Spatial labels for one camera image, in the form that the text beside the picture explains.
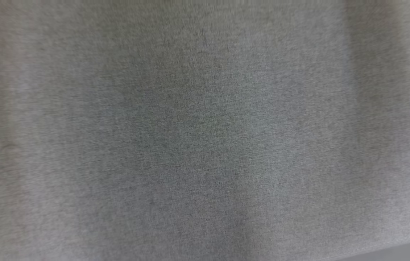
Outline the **grey fabric sofa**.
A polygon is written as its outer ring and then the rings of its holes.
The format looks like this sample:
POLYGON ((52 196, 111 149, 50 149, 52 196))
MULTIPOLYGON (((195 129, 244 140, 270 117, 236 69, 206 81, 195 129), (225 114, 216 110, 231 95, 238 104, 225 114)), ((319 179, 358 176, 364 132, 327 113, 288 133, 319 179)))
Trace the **grey fabric sofa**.
POLYGON ((0 261, 410 243, 410 0, 0 0, 0 261))

